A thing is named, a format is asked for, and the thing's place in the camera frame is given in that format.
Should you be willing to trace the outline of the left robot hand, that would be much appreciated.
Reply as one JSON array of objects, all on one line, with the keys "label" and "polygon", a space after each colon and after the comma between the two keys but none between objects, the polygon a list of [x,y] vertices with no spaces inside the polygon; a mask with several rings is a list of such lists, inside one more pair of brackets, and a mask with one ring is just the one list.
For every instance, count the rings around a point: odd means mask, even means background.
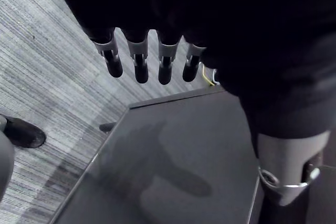
[{"label": "left robot hand", "polygon": [[266,195],[292,203],[335,126],[335,0],[65,0],[93,41],[118,27],[139,47],[149,29],[203,48],[239,98]]}]

